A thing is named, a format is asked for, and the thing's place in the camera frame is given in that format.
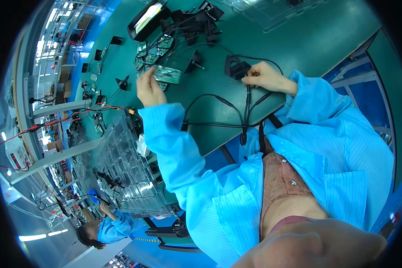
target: stacked plastic tray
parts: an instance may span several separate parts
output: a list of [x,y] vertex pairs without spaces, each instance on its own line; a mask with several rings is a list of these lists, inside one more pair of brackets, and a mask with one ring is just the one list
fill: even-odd
[[145,216],[169,217],[173,210],[158,187],[144,156],[137,153],[138,139],[131,119],[121,109],[104,134],[104,143],[97,151],[97,169],[121,182],[124,189],[112,190],[102,182],[102,189],[115,206]]
[[258,23],[268,32],[294,16],[328,0],[215,0]]

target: workbench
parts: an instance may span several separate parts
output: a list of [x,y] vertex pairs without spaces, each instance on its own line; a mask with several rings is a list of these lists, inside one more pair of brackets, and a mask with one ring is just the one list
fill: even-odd
[[[201,1],[188,0],[184,3],[179,0],[170,0],[167,4],[172,11],[177,9],[191,10],[198,7]],[[320,77],[332,69],[350,53],[362,45],[380,27],[380,22],[369,6],[362,0],[329,0],[318,7],[307,10],[299,16],[289,19],[284,24],[264,33],[263,28],[249,21],[241,14],[235,14],[225,5],[212,2],[222,9],[225,14],[217,22],[219,35],[218,43],[236,54],[271,59],[279,64],[284,75],[289,76],[295,69],[307,77]],[[123,0],[111,15],[97,41],[93,45],[87,62],[94,57],[96,49],[107,47],[112,36],[124,38],[122,46],[110,45],[103,70],[94,82],[102,95],[111,96],[118,85],[115,78],[123,80],[129,75],[128,82],[132,87],[128,91],[120,90],[111,99],[111,105],[126,105],[141,109],[143,106],[136,95],[136,70],[133,60],[136,56],[137,41],[129,38],[126,26],[144,7],[139,1]],[[198,43],[205,42],[200,36]],[[225,58],[229,54],[222,48],[199,46],[200,55],[204,58],[202,65],[205,70],[195,69],[189,74],[182,74],[179,85],[170,85],[165,93],[169,103],[181,103],[187,107],[200,94],[217,94],[232,104],[241,113],[244,111],[246,87],[241,81],[236,81],[224,74]],[[193,50],[179,56],[190,59]],[[170,67],[183,69],[188,60],[173,58]],[[256,60],[247,60],[255,64]],[[92,61],[92,70],[96,72],[96,61]],[[91,73],[82,73],[81,79],[91,85]],[[82,99],[83,89],[78,89],[76,100]],[[258,88],[252,90],[252,103],[263,96],[266,90]],[[285,96],[274,93],[253,109],[250,123],[255,123],[284,104]],[[104,121],[111,122],[113,111],[105,111]],[[192,122],[218,122],[240,124],[236,112],[213,97],[199,99],[188,113],[187,119]],[[94,126],[83,119],[89,140],[99,135]],[[237,136],[241,129],[214,126],[194,126],[188,132],[198,144],[201,155],[206,155],[222,144]]]

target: lips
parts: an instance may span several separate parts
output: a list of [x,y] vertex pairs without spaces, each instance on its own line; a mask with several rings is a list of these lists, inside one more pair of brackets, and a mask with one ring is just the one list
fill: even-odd
[[313,222],[311,218],[303,217],[303,216],[288,216],[285,217],[284,219],[280,220],[277,222],[277,224],[271,229],[271,232],[274,232],[281,226],[289,223],[296,223],[296,222]]

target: woman with dark hair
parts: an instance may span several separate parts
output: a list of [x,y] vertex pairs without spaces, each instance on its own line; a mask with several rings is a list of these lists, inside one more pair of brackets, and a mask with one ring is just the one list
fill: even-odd
[[100,203],[100,208],[107,215],[103,221],[93,220],[77,229],[77,238],[86,246],[102,249],[106,244],[117,243],[144,226],[141,219],[133,219],[128,212],[118,209],[111,212],[104,203]]

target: yellow and black floor tape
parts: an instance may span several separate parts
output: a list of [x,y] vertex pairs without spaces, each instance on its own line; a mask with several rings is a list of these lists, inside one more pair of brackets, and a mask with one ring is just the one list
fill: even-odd
[[142,240],[142,241],[148,241],[148,242],[157,242],[157,243],[161,243],[161,241],[159,241],[159,240],[151,240],[151,239],[138,239],[138,238],[134,238],[134,239],[137,239],[137,240]]

